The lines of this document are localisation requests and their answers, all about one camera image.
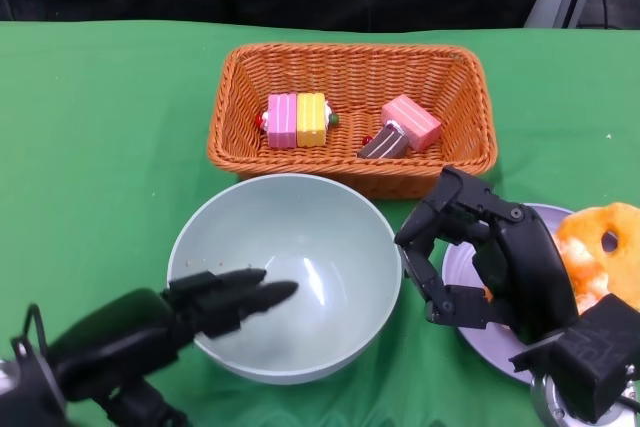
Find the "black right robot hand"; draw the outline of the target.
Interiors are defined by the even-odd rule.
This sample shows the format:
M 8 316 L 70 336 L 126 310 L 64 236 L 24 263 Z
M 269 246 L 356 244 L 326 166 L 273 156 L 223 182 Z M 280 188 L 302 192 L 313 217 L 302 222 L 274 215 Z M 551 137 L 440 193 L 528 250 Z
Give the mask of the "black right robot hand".
M 472 265 L 482 287 L 444 283 L 429 260 L 437 240 L 474 248 Z M 531 345 L 578 320 L 569 276 L 541 216 L 463 171 L 441 171 L 395 242 L 431 323 L 473 329 L 497 323 Z

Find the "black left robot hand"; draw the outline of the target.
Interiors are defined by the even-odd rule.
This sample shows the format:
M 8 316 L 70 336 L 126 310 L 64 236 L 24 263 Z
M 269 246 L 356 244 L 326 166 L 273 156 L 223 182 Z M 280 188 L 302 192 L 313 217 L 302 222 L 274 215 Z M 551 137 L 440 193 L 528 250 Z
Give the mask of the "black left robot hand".
M 266 282 L 263 269 L 176 279 L 157 293 L 140 288 L 81 319 L 45 358 L 64 397 L 96 399 L 163 369 L 200 334 L 217 338 L 289 299 L 294 281 Z

